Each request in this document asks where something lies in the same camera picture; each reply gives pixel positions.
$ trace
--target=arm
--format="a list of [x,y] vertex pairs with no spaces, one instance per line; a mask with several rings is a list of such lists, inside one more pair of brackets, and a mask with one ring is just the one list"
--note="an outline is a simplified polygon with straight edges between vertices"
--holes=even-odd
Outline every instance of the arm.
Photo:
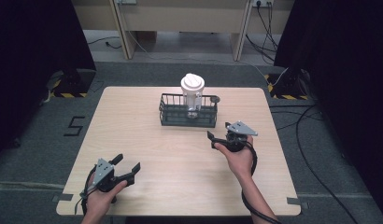
[[[251,136],[248,136],[248,142],[253,145],[253,138]],[[252,166],[252,153],[249,149],[244,147],[241,151],[231,152],[224,145],[219,143],[215,144],[215,148],[226,157],[230,170],[234,173],[240,183],[249,204],[260,213],[277,220],[276,215],[273,213],[252,179],[250,172]],[[251,215],[254,224],[269,223],[254,214]]]
[[110,192],[102,192],[97,189],[89,195],[87,201],[87,213],[82,224],[99,224],[109,210],[113,198],[127,186],[127,181],[122,181]]

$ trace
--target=bottle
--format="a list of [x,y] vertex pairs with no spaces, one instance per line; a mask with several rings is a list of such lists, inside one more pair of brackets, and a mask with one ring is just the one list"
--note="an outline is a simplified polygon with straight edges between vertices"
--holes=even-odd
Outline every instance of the bottle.
[[187,106],[188,118],[198,118],[203,98],[204,80],[192,73],[188,73],[180,81],[183,90],[183,104]]

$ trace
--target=black stand base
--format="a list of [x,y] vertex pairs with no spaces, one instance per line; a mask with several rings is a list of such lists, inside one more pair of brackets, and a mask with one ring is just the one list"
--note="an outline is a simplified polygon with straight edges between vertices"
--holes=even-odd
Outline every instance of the black stand base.
[[77,71],[76,74],[71,76],[64,74],[55,83],[51,96],[64,98],[86,97],[94,77],[95,71]]
[[271,97],[288,100],[307,99],[305,88],[301,85],[298,77],[293,79],[282,77],[279,82],[277,82],[279,76],[280,74],[267,75],[267,81],[270,83],[268,87]]

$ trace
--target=black wire basket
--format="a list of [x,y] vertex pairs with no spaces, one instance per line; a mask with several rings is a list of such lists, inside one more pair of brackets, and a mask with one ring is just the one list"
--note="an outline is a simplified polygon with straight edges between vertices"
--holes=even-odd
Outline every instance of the black wire basket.
[[[201,109],[189,111],[184,105],[182,94],[163,93],[160,101],[160,121],[163,126],[188,126],[215,128],[218,114],[218,102],[216,95],[203,95]],[[191,119],[190,113],[196,115]]]

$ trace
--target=light wood tabletop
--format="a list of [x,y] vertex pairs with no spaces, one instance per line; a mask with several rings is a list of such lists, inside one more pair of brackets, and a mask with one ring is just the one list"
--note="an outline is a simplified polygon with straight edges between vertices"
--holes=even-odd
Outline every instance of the light wood tabletop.
[[[115,175],[141,163],[135,184],[124,189],[108,215],[118,216],[250,216],[241,188],[224,156],[211,148],[206,131],[225,138],[225,122],[243,121],[258,132],[258,164],[253,176],[278,216],[296,216],[300,205],[264,92],[258,88],[205,88],[218,95],[216,128],[162,126],[162,93],[180,87],[108,87],[105,89],[64,188],[71,201],[59,201],[57,213],[74,215],[89,171],[99,158],[122,153]],[[80,204],[78,215],[82,215]]]

